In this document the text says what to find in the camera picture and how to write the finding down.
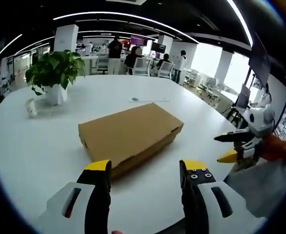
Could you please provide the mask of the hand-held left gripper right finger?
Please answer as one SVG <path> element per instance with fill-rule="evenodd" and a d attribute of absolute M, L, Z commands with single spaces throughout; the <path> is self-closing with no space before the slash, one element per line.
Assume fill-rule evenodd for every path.
<path fill-rule="evenodd" d="M 179 166 L 187 234 L 239 234 L 248 225 L 246 201 L 204 163 L 183 159 Z"/>

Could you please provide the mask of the person's right hand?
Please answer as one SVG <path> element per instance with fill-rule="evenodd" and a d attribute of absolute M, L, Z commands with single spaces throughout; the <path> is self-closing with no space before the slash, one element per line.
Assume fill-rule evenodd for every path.
<path fill-rule="evenodd" d="M 267 161 L 286 160 L 286 140 L 271 134 L 263 139 L 260 156 Z"/>

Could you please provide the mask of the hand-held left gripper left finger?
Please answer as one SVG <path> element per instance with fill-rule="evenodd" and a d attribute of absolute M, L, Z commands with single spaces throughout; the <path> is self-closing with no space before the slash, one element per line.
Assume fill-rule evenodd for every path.
<path fill-rule="evenodd" d="M 67 183 L 39 217 L 41 234 L 106 234 L 111 204 L 110 160 L 89 164 L 76 182 Z"/>

